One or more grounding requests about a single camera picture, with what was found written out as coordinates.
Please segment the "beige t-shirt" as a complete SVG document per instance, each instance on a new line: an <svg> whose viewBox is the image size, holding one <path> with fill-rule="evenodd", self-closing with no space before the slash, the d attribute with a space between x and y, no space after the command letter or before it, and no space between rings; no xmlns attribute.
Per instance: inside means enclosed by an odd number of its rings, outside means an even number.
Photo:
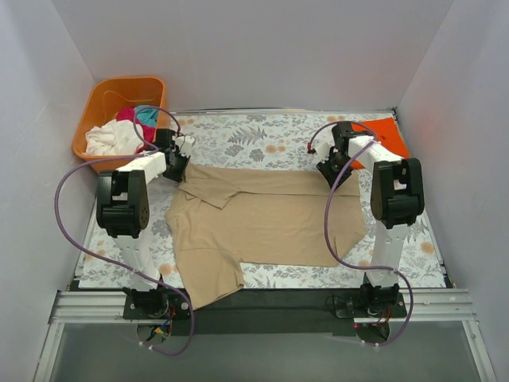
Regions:
<svg viewBox="0 0 509 382"><path fill-rule="evenodd" d="M165 220L194 309L244 287L242 263L335 267L365 237L359 179L190 165Z"/></svg>

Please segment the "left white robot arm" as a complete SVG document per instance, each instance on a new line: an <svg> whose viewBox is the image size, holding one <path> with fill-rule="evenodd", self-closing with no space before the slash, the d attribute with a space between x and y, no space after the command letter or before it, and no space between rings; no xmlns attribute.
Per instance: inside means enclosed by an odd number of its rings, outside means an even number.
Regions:
<svg viewBox="0 0 509 382"><path fill-rule="evenodd" d="M161 285L161 272L150 254L147 185L159 176L182 182L195 141L176 131L158 130L157 153L99 174L97 223L114 240L131 272L122 289L130 308L150 318L189 317L188 298Z"/></svg>

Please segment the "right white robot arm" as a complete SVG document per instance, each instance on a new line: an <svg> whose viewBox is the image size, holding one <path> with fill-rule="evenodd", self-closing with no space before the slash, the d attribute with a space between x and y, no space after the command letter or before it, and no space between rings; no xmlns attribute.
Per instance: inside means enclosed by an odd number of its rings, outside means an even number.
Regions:
<svg viewBox="0 0 509 382"><path fill-rule="evenodd" d="M333 142L319 146L308 142L308 153L318 156L317 169L333 192L345 185L354 162L368 170L371 214L376 221L371 263L359 267L363 272L359 289L333 298L336 316L387 319L391 311L405 307L398 286L405 276L399 263L403 241L425 209L422 165L416 158L403 158L388 150L377 133L362 123L341 121L327 126Z"/></svg>

